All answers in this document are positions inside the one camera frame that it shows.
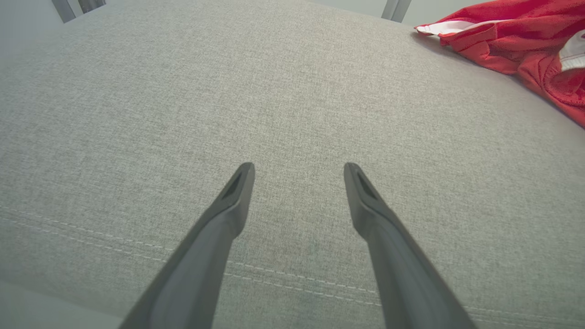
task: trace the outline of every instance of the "seam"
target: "seam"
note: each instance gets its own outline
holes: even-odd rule
[[[358,299],[345,298],[345,297],[341,297],[341,296],[335,296],[334,294],[326,294],[326,293],[314,292],[312,290],[307,290],[307,289],[302,289],[302,288],[297,288],[297,287],[280,285],[278,283],[272,283],[272,282],[268,282],[268,281],[257,280],[257,279],[253,279],[251,277],[236,275],[236,274],[232,274],[232,273],[224,273],[223,275],[225,275],[225,276],[233,276],[233,277],[237,277],[237,278],[242,279],[242,280],[248,280],[248,281],[252,281],[252,282],[256,282],[256,283],[263,283],[263,284],[269,285],[269,286],[275,286],[275,287],[279,287],[279,288],[286,288],[286,289],[290,289],[290,290],[297,290],[297,291],[300,291],[300,292],[306,292],[306,293],[310,293],[310,294],[315,294],[317,296],[335,298],[335,299],[339,299],[339,300],[346,300],[346,301],[351,301],[351,302],[358,303],[358,304],[365,304],[365,305],[372,305],[372,306],[381,306],[380,304],[372,303],[372,302],[369,302],[369,301],[363,301],[363,300],[358,300]]]
[[[560,321],[566,321],[566,322],[583,323],[582,321],[579,321],[579,320],[569,320],[567,318],[544,317],[544,316],[536,316],[536,315],[533,315],[533,314],[512,313],[512,312],[505,312],[505,311],[481,309],[479,307],[473,307],[473,306],[465,306],[465,308],[466,309],[470,309],[470,310],[478,310],[478,311],[486,311],[486,312],[493,312],[493,313],[509,314],[511,316],[525,316],[525,317],[535,317],[535,318],[542,318],[542,319],[548,319],[548,320],[560,320]]]
[[[481,319],[474,319],[475,321],[479,322],[489,322],[489,323],[497,323],[497,324],[505,324],[505,325],[517,325],[519,327],[526,327],[526,328],[536,328],[536,329],[552,329],[549,327],[534,327],[532,325],[525,325],[525,324],[516,324],[516,323],[509,323],[509,322],[498,322],[498,321],[489,321],[489,320],[481,320]]]
[[[165,248],[163,246],[148,244],[146,242],[142,242],[142,241],[138,241],[138,240],[132,240],[132,239],[126,239],[126,238],[122,238],[122,237],[116,237],[114,235],[107,234],[107,233],[104,233],[104,232],[99,232],[99,231],[94,231],[93,229],[87,229],[87,228],[79,227],[79,226],[76,226],[76,225],[73,225],[73,224],[70,224],[70,223],[67,223],[67,222],[61,222],[61,221],[53,220],[51,218],[43,217],[43,216],[40,216],[40,215],[36,215],[36,214],[32,214],[32,213],[27,213],[26,211],[21,211],[21,210],[18,210],[18,209],[8,208],[8,207],[5,207],[3,205],[0,205],[0,208],[12,210],[12,211],[17,211],[17,212],[19,212],[21,214],[35,216],[35,217],[41,218],[41,219],[46,220],[46,221],[50,221],[50,222],[58,223],[58,224],[65,225],[65,226],[68,226],[68,227],[72,227],[72,228],[75,228],[75,229],[78,229],[78,230],[84,231],[84,232],[89,232],[89,233],[95,233],[95,234],[103,235],[105,237],[112,238],[112,239],[119,239],[119,240],[123,240],[123,241],[128,241],[128,242],[132,242],[134,244],[145,245],[145,246],[148,246],[148,247],[151,247],[151,248],[164,249],[164,250],[167,250],[167,251],[174,251],[174,249]]]
[[[24,223],[17,222],[17,221],[11,221],[11,220],[7,220],[6,218],[0,218],[0,219],[5,220],[7,222],[12,222],[12,223],[14,223],[16,225],[22,225],[22,226],[25,226],[25,227],[28,227],[28,228],[32,228],[32,229],[35,229],[37,231],[42,231],[42,232],[45,232],[45,233],[50,233],[50,234],[58,235],[60,237],[63,237],[63,238],[69,239],[69,240],[73,240],[73,241],[77,241],[77,242],[81,242],[81,243],[86,244],[86,245],[96,246],[98,248],[103,248],[103,249],[108,249],[108,250],[113,250],[113,251],[125,253],[127,255],[131,255],[131,256],[138,256],[138,257],[141,257],[141,258],[151,259],[151,260],[157,261],[157,262],[163,262],[163,263],[165,262],[164,259],[154,258],[154,257],[149,257],[149,256],[144,256],[144,255],[141,255],[139,253],[131,253],[129,251],[124,251],[122,249],[116,249],[114,247],[110,247],[110,246],[106,246],[106,245],[95,244],[93,242],[89,242],[89,241],[77,239],[77,238],[74,238],[74,237],[70,237],[68,235],[64,235],[64,234],[61,234],[61,233],[49,231],[48,229],[40,228],[38,226],[32,226],[32,225],[24,224]]]
[[[315,279],[313,277],[308,277],[308,276],[303,276],[303,275],[298,275],[298,274],[292,274],[292,273],[287,273],[287,272],[280,272],[280,271],[277,271],[277,270],[269,270],[269,269],[261,268],[261,267],[258,267],[258,266],[249,265],[249,264],[246,264],[246,263],[232,262],[232,261],[228,261],[228,263],[235,264],[235,265],[239,265],[239,266],[244,266],[244,267],[247,267],[247,268],[257,269],[257,270],[261,270],[261,271],[268,272],[268,273],[276,273],[276,274],[279,274],[279,275],[292,276],[292,277],[297,277],[299,279],[305,279],[305,280],[309,280],[309,281],[316,281],[316,282],[320,282],[320,283],[325,283],[327,285],[332,285],[332,286],[337,286],[337,287],[342,287],[342,288],[348,288],[348,289],[355,289],[355,290],[360,290],[360,291],[363,291],[363,292],[369,292],[369,293],[373,293],[373,294],[378,294],[377,292],[375,292],[373,290],[367,290],[367,289],[364,289],[364,288],[358,288],[358,287],[340,285],[340,284],[335,283],[335,282],[329,282],[329,281],[319,280],[319,279]]]

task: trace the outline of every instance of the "red fabric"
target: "red fabric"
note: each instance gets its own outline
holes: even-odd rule
[[[585,30],[585,0],[497,0],[463,8],[437,23],[502,19],[509,20],[439,35],[441,44],[481,66],[515,74],[585,128],[585,69],[561,72],[559,60],[565,43]]]

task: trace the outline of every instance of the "gray fabric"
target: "gray fabric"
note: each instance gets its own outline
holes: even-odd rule
[[[252,161],[215,327],[380,328],[351,161],[480,328],[585,327],[585,131],[409,27],[128,0],[5,65],[0,104],[4,280],[122,316]]]

